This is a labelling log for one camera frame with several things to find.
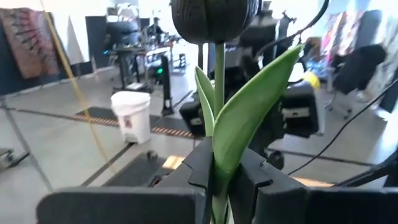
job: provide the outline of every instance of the yellow cable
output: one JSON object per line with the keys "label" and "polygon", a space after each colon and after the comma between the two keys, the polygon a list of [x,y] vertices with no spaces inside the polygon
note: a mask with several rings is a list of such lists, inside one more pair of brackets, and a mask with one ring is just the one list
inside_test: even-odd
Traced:
{"label": "yellow cable", "polygon": [[[74,89],[74,91],[75,91],[75,93],[76,93],[76,95],[77,95],[77,97],[79,99],[80,106],[82,107],[83,111],[85,112],[85,116],[86,116],[87,121],[88,121],[88,126],[90,127],[90,131],[93,134],[97,149],[98,149],[99,153],[102,155],[103,159],[106,161],[106,163],[109,163],[108,156],[106,155],[104,147],[103,147],[103,145],[102,145],[102,143],[100,141],[100,138],[98,137],[98,135],[97,135],[97,133],[96,133],[96,131],[94,129],[93,123],[91,122],[91,116],[90,116],[90,114],[89,114],[89,112],[87,110],[88,106],[87,106],[87,102],[85,100],[85,97],[83,96],[83,93],[79,89],[79,86],[78,86],[78,84],[77,84],[77,82],[75,80],[75,77],[73,76],[72,70],[70,69],[70,66],[69,66],[69,61],[67,60],[67,58],[65,56],[65,52],[63,51],[63,48],[61,47],[61,42],[60,42],[60,40],[58,38],[58,35],[57,35],[56,31],[55,31],[55,28],[54,28],[53,24],[52,24],[52,20],[51,20],[49,14],[45,10],[43,0],[40,0],[40,4],[42,5],[43,11],[44,11],[44,16],[45,16],[45,19],[47,20],[47,24],[49,25],[49,29],[50,29],[52,38],[54,40],[55,46],[57,48],[58,54],[59,54],[59,56],[61,58],[62,65],[65,68],[65,71],[66,71],[66,73],[68,75],[68,78],[69,78],[71,84],[72,84],[72,87],[73,87],[73,89]],[[110,165],[109,168],[111,169],[112,172],[116,173],[116,170],[114,169],[114,167],[112,165]]]}

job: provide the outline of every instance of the white bucket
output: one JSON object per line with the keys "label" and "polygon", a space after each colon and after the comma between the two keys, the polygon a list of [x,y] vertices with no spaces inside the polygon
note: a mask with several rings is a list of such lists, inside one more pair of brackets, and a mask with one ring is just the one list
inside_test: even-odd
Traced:
{"label": "white bucket", "polygon": [[118,117],[125,142],[144,143],[150,139],[150,95],[120,91],[111,97],[113,113]]}

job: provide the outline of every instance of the bucket label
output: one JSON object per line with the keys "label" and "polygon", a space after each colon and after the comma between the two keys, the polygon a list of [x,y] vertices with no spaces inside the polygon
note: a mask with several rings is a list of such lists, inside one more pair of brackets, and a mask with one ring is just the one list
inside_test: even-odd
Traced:
{"label": "bucket label", "polygon": [[125,128],[132,128],[131,117],[130,116],[125,116],[123,118],[123,120],[124,120],[124,127]]}

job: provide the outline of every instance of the tulip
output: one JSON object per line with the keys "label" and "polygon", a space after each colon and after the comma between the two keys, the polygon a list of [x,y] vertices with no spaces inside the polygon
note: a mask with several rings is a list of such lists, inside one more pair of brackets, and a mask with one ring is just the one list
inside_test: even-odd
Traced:
{"label": "tulip", "polygon": [[252,22],[258,0],[172,0],[178,33],[193,44],[215,43],[215,88],[200,68],[195,70],[207,136],[213,136],[216,189],[212,201],[215,224],[228,221],[228,185],[258,124],[287,86],[300,48],[288,51],[261,70],[224,106],[225,42]]}
{"label": "tulip", "polygon": [[252,22],[258,0],[172,0],[175,28],[193,44],[220,44],[239,36]]}

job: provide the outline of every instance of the green tulip leaf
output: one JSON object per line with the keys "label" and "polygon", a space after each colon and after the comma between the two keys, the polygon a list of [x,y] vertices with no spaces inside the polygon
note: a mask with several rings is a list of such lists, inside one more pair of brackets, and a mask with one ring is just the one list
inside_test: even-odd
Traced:
{"label": "green tulip leaf", "polygon": [[217,116],[213,150],[218,190],[227,188],[256,129],[286,90],[301,49],[299,46],[288,50],[264,67],[225,104]]}
{"label": "green tulip leaf", "polygon": [[195,69],[195,80],[197,82],[201,110],[205,119],[206,136],[212,136],[215,120],[213,116],[215,91],[210,80],[199,67]]}

